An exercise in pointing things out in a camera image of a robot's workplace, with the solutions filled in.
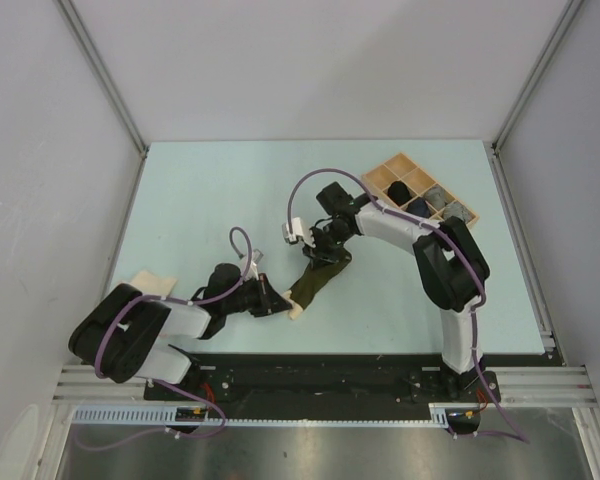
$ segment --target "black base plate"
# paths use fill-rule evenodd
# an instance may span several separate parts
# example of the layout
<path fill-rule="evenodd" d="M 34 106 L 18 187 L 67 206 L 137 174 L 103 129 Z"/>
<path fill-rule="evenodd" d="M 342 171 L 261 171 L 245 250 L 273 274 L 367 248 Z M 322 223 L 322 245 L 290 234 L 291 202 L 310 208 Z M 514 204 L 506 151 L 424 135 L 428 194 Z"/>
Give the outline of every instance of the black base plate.
<path fill-rule="evenodd" d="M 246 366 L 218 364 L 208 368 L 192 368 L 180 388 L 204 398 L 199 385 L 206 382 L 216 403 L 232 419 L 428 420 L 428 403 L 477 403 L 476 382 L 452 398 L 441 388 L 445 375 L 440 370 L 422 371 L 395 364 L 322 362 L 297 366 L 275 362 Z M 416 372 L 420 381 L 411 382 L 411 375 Z M 495 384 L 493 392 L 499 398 L 495 374 L 485 372 L 485 376 Z M 147 387 L 144 398 L 186 400 L 159 385 Z"/>

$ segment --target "cable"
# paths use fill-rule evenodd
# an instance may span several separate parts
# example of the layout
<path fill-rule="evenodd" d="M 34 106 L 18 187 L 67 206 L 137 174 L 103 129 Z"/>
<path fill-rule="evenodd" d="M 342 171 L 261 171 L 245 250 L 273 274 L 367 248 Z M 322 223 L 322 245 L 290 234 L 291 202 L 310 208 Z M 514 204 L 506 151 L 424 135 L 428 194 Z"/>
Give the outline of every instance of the cable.
<path fill-rule="evenodd" d="M 216 396 L 213 393 L 211 386 L 207 382 L 205 382 L 202 384 L 202 388 L 207 393 L 207 400 L 209 400 L 210 402 L 216 403 Z"/>
<path fill-rule="evenodd" d="M 320 220 L 318 220 L 316 223 L 313 224 L 313 228 L 316 228 L 321 223 L 328 222 L 329 220 L 333 220 L 333 217 L 321 218 Z"/>
<path fill-rule="evenodd" d="M 482 393 L 482 390 L 477 389 L 476 392 L 477 392 L 477 395 L 478 395 L 478 402 L 480 402 L 479 403 L 480 410 L 478 410 L 478 413 L 482 413 L 489 406 L 489 400 L 487 400 L 487 397 L 484 396 L 484 393 Z"/>
<path fill-rule="evenodd" d="M 217 302 L 219 300 L 222 300 L 223 298 L 228 297 L 242 285 L 242 283 L 245 281 L 247 275 L 249 274 L 249 270 L 251 267 L 251 259 L 253 257 L 253 248 L 251 246 L 251 239 L 249 238 L 249 235 L 247 235 L 247 232 L 241 227 L 232 227 L 231 230 L 229 231 L 229 242 L 231 243 L 231 246 L 236 251 L 236 253 L 241 255 L 241 253 L 239 253 L 239 250 L 237 249 L 237 247 L 235 246 L 235 243 L 233 241 L 233 233 L 236 231 L 238 231 L 242 234 L 242 236 L 244 237 L 244 239 L 247 243 L 247 263 L 246 263 L 244 271 L 242 272 L 242 275 L 240 276 L 240 279 L 227 291 L 225 291 L 219 295 L 216 295 L 215 297 L 207 298 L 205 300 L 195 300 L 195 301 L 182 300 L 180 298 L 163 297 L 160 295 L 140 295 L 139 297 L 136 297 L 133 300 L 131 300 L 129 303 L 127 303 L 124 306 L 124 308 L 122 308 L 122 310 L 120 310 L 120 312 L 118 312 L 116 317 L 111 322 L 111 325 L 109 325 L 109 328 L 107 329 L 107 331 L 105 332 L 105 334 L 102 337 L 102 341 L 100 342 L 100 346 L 98 347 L 98 351 L 96 353 L 96 359 L 94 362 L 95 373 L 98 378 L 106 378 L 106 376 L 102 373 L 102 358 L 104 357 L 104 353 L 107 349 L 107 345 L 109 344 L 109 341 L 111 340 L 111 337 L 113 336 L 113 333 L 115 332 L 115 329 L 120 324 L 120 322 L 124 319 L 125 315 L 127 315 L 131 311 L 131 309 L 133 307 L 135 307 L 136 305 L 138 305 L 140 302 L 145 301 L 145 300 L 146 301 L 158 301 L 159 300 L 159 301 L 163 301 L 163 302 L 176 303 L 178 305 L 187 305 L 187 306 L 207 305 L 209 303 Z M 172 385 L 163 380 L 155 379 L 154 383 L 161 385 L 162 387 L 167 388 L 169 390 L 172 390 L 175 393 L 178 393 L 178 394 L 188 397 L 192 400 L 195 400 L 196 402 L 201 402 L 201 403 L 205 404 L 207 407 L 212 408 L 213 410 L 218 412 L 218 414 L 220 415 L 221 422 L 220 422 L 220 425 L 215 430 L 212 430 L 211 432 L 199 434 L 199 435 L 178 432 L 176 434 L 176 438 L 178 438 L 179 436 L 184 436 L 187 438 L 209 438 L 214 435 L 217 435 L 222 430 L 224 430 L 224 428 L 226 427 L 227 417 L 226 417 L 225 413 L 222 411 L 222 409 L 218 405 L 216 405 L 213 401 L 209 401 L 204 398 L 198 397 L 197 395 L 194 395 L 192 393 L 185 392 L 184 390 L 176 387 L 175 385 Z M 211 391 L 210 388 L 209 388 L 209 391 L 211 392 L 211 397 L 215 400 L 213 391 Z M 135 440 L 136 438 L 140 438 L 140 437 L 143 437 L 148 434 L 162 432 L 162 431 L 164 431 L 163 428 L 151 428 L 148 430 L 143 430 L 142 432 L 138 432 L 134 435 L 131 435 L 130 437 L 127 437 L 123 440 L 112 443 L 110 445 L 104 445 L 104 446 L 98 446 L 98 447 L 85 445 L 84 443 L 82 443 L 80 441 L 80 439 L 77 436 L 77 433 L 74 435 L 74 441 L 75 441 L 76 445 L 78 445 L 83 450 L 86 450 L 89 452 L 103 452 L 105 450 L 111 450 L 113 448 L 117 448 L 122 445 L 126 445 L 127 443 Z"/>
<path fill-rule="evenodd" d="M 154 383 L 161 385 L 165 388 L 168 388 L 169 390 L 172 390 L 180 395 L 184 395 L 185 397 L 188 397 L 192 400 L 204 403 L 207 407 L 213 408 L 220 415 L 220 418 L 221 418 L 220 425 L 217 428 L 215 428 L 214 430 L 211 430 L 210 432 L 206 432 L 206 433 L 200 433 L 197 435 L 194 435 L 193 433 L 184 433 L 184 432 L 176 430 L 176 438 L 179 438 L 180 436 L 186 437 L 186 438 L 209 438 L 209 437 L 213 437 L 213 436 L 217 435 L 222 430 L 224 430 L 226 423 L 227 423 L 227 417 L 226 417 L 225 413 L 222 411 L 222 409 L 218 405 L 213 403 L 213 401 L 209 401 L 202 397 L 198 397 L 197 395 L 194 395 L 192 393 L 185 392 L 184 390 L 181 390 L 180 388 L 176 387 L 175 385 L 171 385 L 170 383 L 165 382 L 163 380 L 154 380 Z M 149 428 L 147 430 L 142 430 L 141 432 L 134 433 L 133 435 L 123 438 L 122 440 L 118 440 L 117 442 L 110 443 L 108 445 L 99 445 L 97 447 L 94 447 L 91 445 L 86 445 L 85 443 L 83 443 L 82 440 L 80 440 L 80 438 L 78 437 L 78 431 L 76 431 L 73 434 L 73 441 L 78 447 L 80 447 L 82 450 L 85 450 L 87 452 L 105 452 L 107 450 L 113 450 L 115 448 L 122 447 L 123 445 L 131 443 L 140 437 L 144 437 L 145 435 L 151 435 L 151 434 L 159 433 L 159 432 L 167 432 L 170 430 L 171 429 L 169 429 L 169 427 Z"/>
<path fill-rule="evenodd" d="M 198 288 L 198 290 L 196 290 L 196 293 L 193 294 L 193 296 L 191 297 L 191 300 L 196 301 L 200 298 L 200 295 L 202 295 L 202 292 L 204 292 L 206 290 L 206 286 L 204 287 L 200 287 Z"/>
<path fill-rule="evenodd" d="M 236 243 L 233 241 L 233 233 L 236 231 L 241 231 L 241 230 L 242 229 L 240 227 L 231 227 L 231 230 L 229 230 L 229 243 L 231 244 L 231 248 L 233 248 L 233 251 L 236 252 L 236 254 L 238 255 L 238 258 L 240 258 L 240 259 L 242 259 L 242 257 L 244 257 L 244 254 L 240 251 L 240 249 L 236 246 Z"/>
<path fill-rule="evenodd" d="M 476 309 L 478 309 L 479 307 L 482 307 L 487 302 L 487 295 L 484 291 L 484 285 L 480 281 L 478 274 L 475 272 L 475 270 L 469 263 L 469 260 L 467 260 L 467 258 L 464 256 L 464 254 L 462 253 L 460 248 L 449 238 L 448 235 L 446 235 L 439 228 L 436 228 L 435 226 L 430 225 L 428 223 L 422 223 L 418 217 L 411 216 L 407 213 L 393 210 L 391 208 L 382 207 L 382 205 L 380 205 L 378 203 L 378 200 L 373 196 L 371 191 L 367 188 L 367 186 L 364 183 L 362 183 L 357 177 L 350 174 L 349 172 L 340 170 L 338 168 L 320 168 L 320 169 L 314 170 L 312 172 L 309 172 L 304 177 L 302 177 L 298 181 L 298 183 L 293 187 L 293 190 L 291 191 L 291 195 L 289 196 L 289 202 L 287 203 L 287 224 L 289 226 L 289 233 L 293 233 L 293 226 L 291 223 L 291 219 L 292 219 L 291 210 L 292 210 L 292 206 L 293 206 L 293 199 L 296 196 L 296 193 L 297 193 L 298 189 L 300 188 L 300 186 L 307 179 L 309 179 L 319 173 L 337 173 L 339 175 L 344 175 L 345 177 L 353 180 L 360 188 L 362 188 L 362 190 L 364 190 L 364 193 L 369 197 L 371 204 L 373 204 L 373 206 L 376 207 L 378 210 L 380 210 L 383 213 L 386 213 L 388 215 L 391 215 L 391 216 L 394 216 L 397 218 L 401 218 L 403 220 L 406 220 L 407 222 L 421 226 L 422 228 L 425 228 L 425 229 L 433 232 L 434 234 L 438 235 L 453 250 L 456 257 L 460 259 L 460 262 L 466 268 L 467 272 L 469 273 L 469 276 L 471 276 L 471 279 L 473 280 L 473 282 L 476 285 L 476 288 L 478 289 L 478 294 L 480 295 L 480 301 L 478 303 L 476 303 L 475 305 L 472 305 L 471 309 L 470 309 L 471 331 L 472 331 L 472 335 L 473 335 L 473 339 L 471 342 L 471 359 L 475 366 L 478 378 L 480 379 L 480 382 L 484 386 L 484 389 L 487 392 L 487 394 L 489 395 L 492 403 L 496 406 L 498 412 L 500 413 L 502 418 L 505 420 L 507 425 L 509 425 L 509 427 L 515 432 L 515 435 L 511 434 L 511 433 L 499 432 L 499 431 L 485 431 L 485 432 L 478 432 L 477 435 L 473 435 L 473 434 L 470 434 L 470 435 L 471 436 L 497 436 L 497 435 L 500 435 L 500 436 L 505 436 L 505 437 L 509 437 L 509 438 L 514 438 L 514 439 L 519 440 L 524 443 L 531 443 L 529 441 L 529 439 L 527 438 L 527 436 L 521 431 L 520 427 L 513 421 L 513 419 L 511 417 L 509 417 L 509 415 L 507 414 L 507 412 L 505 412 L 502 405 L 500 405 L 500 402 L 498 402 L 495 395 L 489 388 L 487 380 L 485 379 L 484 374 L 482 373 L 482 370 L 480 368 L 480 363 L 478 362 L 478 355 L 477 355 L 478 317 L 476 315 Z M 453 433 L 454 437 L 456 436 L 455 432 L 453 432 L 451 429 L 450 429 L 450 433 Z"/>

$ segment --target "gray sock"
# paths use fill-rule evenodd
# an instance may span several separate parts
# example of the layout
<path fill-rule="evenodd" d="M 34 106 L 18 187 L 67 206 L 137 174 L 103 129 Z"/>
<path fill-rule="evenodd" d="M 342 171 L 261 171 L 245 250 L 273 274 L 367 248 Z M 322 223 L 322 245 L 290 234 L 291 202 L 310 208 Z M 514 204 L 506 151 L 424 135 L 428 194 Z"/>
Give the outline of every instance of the gray sock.
<path fill-rule="evenodd" d="M 446 220 L 449 217 L 458 217 L 464 223 L 469 223 L 473 219 L 473 216 L 471 215 L 471 212 L 467 210 L 467 207 L 458 202 L 451 202 L 442 212 L 443 219 Z"/>
<path fill-rule="evenodd" d="M 444 190 L 440 185 L 435 185 L 427 190 L 424 194 L 424 198 L 436 210 L 442 210 L 447 204 L 444 196 Z"/>

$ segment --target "cloth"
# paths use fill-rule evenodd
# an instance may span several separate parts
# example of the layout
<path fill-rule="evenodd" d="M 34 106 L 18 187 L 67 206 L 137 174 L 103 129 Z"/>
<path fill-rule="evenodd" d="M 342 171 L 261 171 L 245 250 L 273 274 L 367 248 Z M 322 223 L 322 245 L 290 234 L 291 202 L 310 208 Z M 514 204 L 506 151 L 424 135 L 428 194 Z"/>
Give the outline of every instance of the cloth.
<path fill-rule="evenodd" d="M 342 248 L 339 252 L 339 260 L 336 263 L 313 269 L 311 264 L 307 265 L 302 276 L 291 286 L 288 292 L 282 294 L 293 305 L 293 308 L 289 311 L 289 317 L 292 320 L 298 318 L 311 304 L 316 294 L 329 283 L 329 280 L 342 272 L 350 263 L 351 254 Z"/>
<path fill-rule="evenodd" d="M 167 296 L 177 281 L 175 277 L 159 277 L 147 270 L 141 270 L 129 283 L 145 295 Z"/>
<path fill-rule="evenodd" d="M 458 202 L 451 202 L 442 211 L 443 219 L 446 220 L 449 217 L 458 217 L 464 223 L 469 223 L 473 219 L 473 216 L 471 215 L 471 212 L 467 210 L 467 207 Z"/>
<path fill-rule="evenodd" d="M 397 181 L 393 182 L 389 187 L 389 190 L 387 190 L 387 197 L 389 197 L 393 203 L 400 206 L 411 200 L 411 192 L 409 192 L 409 189 L 404 183 Z"/>
<path fill-rule="evenodd" d="M 429 218 L 431 216 L 427 202 L 424 201 L 424 198 L 420 197 L 416 198 L 407 206 L 407 213 L 410 213 L 411 215 L 417 215 L 418 217 L 422 218 Z"/>
<path fill-rule="evenodd" d="M 447 204 L 444 189 L 440 185 L 434 185 L 424 194 L 424 199 L 436 210 L 442 210 Z"/>

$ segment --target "green cloth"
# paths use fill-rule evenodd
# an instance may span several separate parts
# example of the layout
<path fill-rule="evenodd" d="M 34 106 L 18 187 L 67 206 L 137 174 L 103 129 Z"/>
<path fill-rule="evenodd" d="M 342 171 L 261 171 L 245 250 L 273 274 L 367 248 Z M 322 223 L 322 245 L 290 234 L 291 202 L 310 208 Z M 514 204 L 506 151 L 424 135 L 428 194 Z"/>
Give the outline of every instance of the green cloth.
<path fill-rule="evenodd" d="M 344 248 L 340 249 L 339 257 L 340 258 L 336 263 L 325 265 L 323 267 L 312 269 L 311 264 L 307 265 L 302 276 L 290 289 L 291 300 L 296 302 L 303 309 L 306 309 L 313 301 L 316 293 L 329 283 L 329 280 L 338 275 L 351 263 L 351 254 Z"/>

